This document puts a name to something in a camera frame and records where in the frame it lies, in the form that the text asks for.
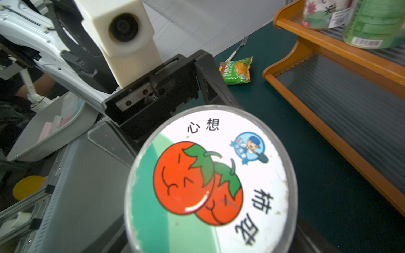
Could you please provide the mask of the green leaf label jar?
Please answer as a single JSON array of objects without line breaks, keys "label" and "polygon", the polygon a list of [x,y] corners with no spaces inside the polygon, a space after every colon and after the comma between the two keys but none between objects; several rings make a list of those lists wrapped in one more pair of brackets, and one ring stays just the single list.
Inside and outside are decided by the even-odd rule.
[{"label": "green leaf label jar", "polygon": [[405,0],[353,1],[343,41],[363,49],[385,49],[405,43]]}]

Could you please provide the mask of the flower label seed jar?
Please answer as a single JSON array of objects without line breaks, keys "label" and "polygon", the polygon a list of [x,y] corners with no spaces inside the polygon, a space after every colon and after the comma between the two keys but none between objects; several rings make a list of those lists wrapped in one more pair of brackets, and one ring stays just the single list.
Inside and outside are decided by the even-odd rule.
[{"label": "flower label seed jar", "polygon": [[304,1],[302,25],[312,30],[336,28],[348,20],[351,0]]}]

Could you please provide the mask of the orange wooden tiered shelf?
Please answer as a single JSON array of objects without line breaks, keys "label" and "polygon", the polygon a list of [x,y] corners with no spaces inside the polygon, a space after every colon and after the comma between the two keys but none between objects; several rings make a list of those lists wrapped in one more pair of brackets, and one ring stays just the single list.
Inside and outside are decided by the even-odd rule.
[{"label": "orange wooden tiered shelf", "polygon": [[263,78],[404,213],[405,44],[351,46],[343,41],[347,22],[312,30],[302,25],[303,9],[294,1],[275,14],[274,26],[297,41]]}]

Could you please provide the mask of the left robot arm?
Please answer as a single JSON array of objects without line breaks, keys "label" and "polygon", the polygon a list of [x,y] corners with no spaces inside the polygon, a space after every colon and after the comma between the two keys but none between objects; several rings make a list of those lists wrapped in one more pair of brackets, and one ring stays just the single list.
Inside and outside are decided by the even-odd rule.
[{"label": "left robot arm", "polygon": [[199,50],[163,61],[142,1],[1,2],[1,49],[23,70],[36,67],[134,140],[144,139],[182,104],[239,103],[213,56]]}]

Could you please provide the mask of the tomato label seed jar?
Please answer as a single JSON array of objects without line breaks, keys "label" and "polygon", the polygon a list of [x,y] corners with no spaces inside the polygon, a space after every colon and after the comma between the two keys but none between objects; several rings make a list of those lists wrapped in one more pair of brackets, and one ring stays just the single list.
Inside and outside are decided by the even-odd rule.
[{"label": "tomato label seed jar", "polygon": [[286,253],[297,209],[295,171],[276,134],[246,111],[205,105],[144,143],[124,220],[135,253]]}]

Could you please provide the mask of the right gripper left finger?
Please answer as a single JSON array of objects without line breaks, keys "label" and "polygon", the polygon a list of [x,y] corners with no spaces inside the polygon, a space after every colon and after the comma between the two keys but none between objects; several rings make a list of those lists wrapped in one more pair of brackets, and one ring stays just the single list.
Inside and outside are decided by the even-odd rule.
[{"label": "right gripper left finger", "polygon": [[124,221],[115,221],[82,253],[121,253],[128,244]]}]

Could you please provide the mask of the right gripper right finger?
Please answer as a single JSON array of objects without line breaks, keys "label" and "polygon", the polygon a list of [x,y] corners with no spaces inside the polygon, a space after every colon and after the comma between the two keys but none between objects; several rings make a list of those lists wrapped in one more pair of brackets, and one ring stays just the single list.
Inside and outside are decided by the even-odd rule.
[{"label": "right gripper right finger", "polygon": [[291,253],[340,253],[340,251],[298,216]]}]

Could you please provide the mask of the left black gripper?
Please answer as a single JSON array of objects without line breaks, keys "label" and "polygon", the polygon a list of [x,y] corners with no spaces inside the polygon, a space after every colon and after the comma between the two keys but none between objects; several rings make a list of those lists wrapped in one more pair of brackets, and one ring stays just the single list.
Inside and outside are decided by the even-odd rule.
[{"label": "left black gripper", "polygon": [[203,58],[207,55],[203,50],[176,55],[104,100],[104,112],[131,140],[145,142],[191,100],[240,109],[214,59]]}]

